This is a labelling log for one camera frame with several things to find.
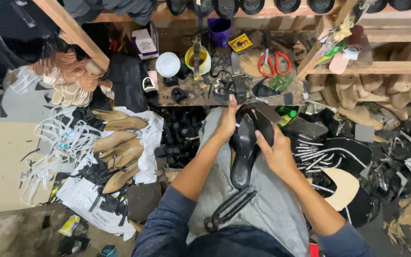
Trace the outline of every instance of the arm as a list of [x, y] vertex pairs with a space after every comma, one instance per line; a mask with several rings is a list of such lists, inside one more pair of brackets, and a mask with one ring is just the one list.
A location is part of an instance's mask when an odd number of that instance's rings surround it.
[[240, 106], [230, 95], [229, 108], [214, 135], [177, 175], [158, 207], [148, 216], [145, 228], [136, 240], [132, 256], [185, 256], [188, 221], [221, 146], [236, 128]]
[[175, 177], [171, 186], [182, 195], [197, 201], [221, 146], [228, 142], [236, 129], [236, 112], [240, 108], [234, 95], [229, 95], [229, 107], [215, 133], [185, 168]]
[[313, 189], [298, 170], [291, 153], [290, 139], [282, 134], [277, 125], [274, 125], [272, 147], [259, 131], [256, 131], [256, 138], [267, 165], [294, 192], [328, 256], [369, 256], [370, 250], [358, 232]]

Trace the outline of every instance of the green plastic bag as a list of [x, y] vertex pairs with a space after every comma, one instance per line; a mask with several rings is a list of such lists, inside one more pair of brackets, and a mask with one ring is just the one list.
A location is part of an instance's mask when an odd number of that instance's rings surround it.
[[292, 82], [293, 77], [291, 76], [291, 73], [288, 73], [285, 76], [280, 76], [277, 74], [270, 80], [270, 87], [276, 92], [283, 92], [289, 87], [289, 85], [291, 85]]

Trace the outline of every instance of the white box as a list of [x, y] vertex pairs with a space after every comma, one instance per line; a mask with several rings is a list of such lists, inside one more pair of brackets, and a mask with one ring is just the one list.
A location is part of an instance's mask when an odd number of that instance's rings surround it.
[[158, 32], [154, 23], [150, 22], [150, 32], [144, 28], [131, 33], [131, 43], [142, 60], [159, 56]]

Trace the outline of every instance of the wooden workbench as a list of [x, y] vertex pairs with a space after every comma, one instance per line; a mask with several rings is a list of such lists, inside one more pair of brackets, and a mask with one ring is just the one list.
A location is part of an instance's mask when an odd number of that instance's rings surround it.
[[[239, 53], [239, 57], [241, 55], [255, 55], [260, 56], [261, 53], [266, 48], [266, 44], [264, 43], [264, 31], [256, 30], [256, 29], [249, 29], [249, 30], [238, 30], [232, 31], [230, 39], [236, 38], [237, 36], [241, 35], [242, 33], [246, 33], [250, 41], [253, 43], [252, 46], [249, 48], [242, 50]], [[191, 47], [191, 35], [184, 35], [184, 36], [175, 36], [173, 39], [173, 32], [164, 33], [162, 30], [159, 33], [159, 42], [160, 42], [160, 53], [164, 52], [174, 52], [180, 54], [180, 56], [184, 56], [186, 51]], [[304, 87], [301, 81], [297, 79], [296, 68], [293, 63], [294, 54], [292, 51], [285, 49], [284, 47], [277, 44], [276, 41], [280, 42], [280, 39], [286, 43], [286, 45], [294, 45], [298, 40], [302, 42], [307, 48], [310, 47], [315, 43], [315, 33], [314, 32], [303, 32], [303, 33], [294, 33], [294, 32], [271, 32], [271, 36], [273, 39], [273, 44], [276, 48], [281, 50], [285, 53], [292, 61], [292, 69], [291, 69], [291, 76], [293, 77], [293, 82], [289, 86], [289, 88], [284, 91], [281, 95], [277, 96], [268, 96], [268, 97], [256, 97], [253, 95], [252, 88], [258, 82], [260, 82], [264, 77], [252, 77], [246, 74], [243, 69], [242, 73], [245, 74], [246, 86], [248, 88], [248, 99], [246, 103], [253, 103], [253, 102], [266, 102], [271, 106], [278, 106], [278, 105], [303, 105], [304, 104]], [[202, 105], [202, 106], [217, 106], [217, 105], [227, 105], [228, 102], [228, 94], [223, 94], [224, 90], [221, 90], [221, 87], [225, 87], [223, 83], [220, 83], [219, 86], [215, 87], [212, 84], [214, 82], [214, 78], [210, 75], [213, 73], [216, 75], [220, 70], [224, 69], [226, 72], [221, 72], [218, 78], [222, 81], [229, 81], [232, 82], [232, 67], [231, 67], [231, 48], [214, 48], [213, 46], [210, 47], [210, 55], [212, 56], [212, 69], [211, 72], [203, 75], [204, 84], [207, 87], [201, 89], [199, 83], [194, 81], [192, 76], [193, 73], [191, 72], [188, 78], [185, 80], [179, 79], [179, 87], [182, 90], [188, 91], [193, 95], [193, 98], [187, 98], [177, 104], [171, 97], [171, 91], [173, 87], [166, 87], [163, 84], [163, 77], [158, 74], [158, 102], [161, 106], [192, 106], [192, 105]], [[155, 63], [156, 59], [152, 59], [149, 62], [149, 67], [151, 70], [155, 70]], [[287, 64], [280, 61], [280, 70], [286, 69]], [[268, 85], [270, 79], [266, 79], [264, 84]], [[285, 102], [284, 95], [285, 94], [292, 94], [293, 102]]]

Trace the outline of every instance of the white plastic lid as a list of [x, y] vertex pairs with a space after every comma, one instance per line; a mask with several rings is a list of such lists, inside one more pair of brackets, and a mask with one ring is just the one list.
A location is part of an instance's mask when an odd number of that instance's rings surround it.
[[163, 53], [156, 60], [156, 71], [165, 78], [170, 78], [180, 70], [180, 59], [174, 53]]

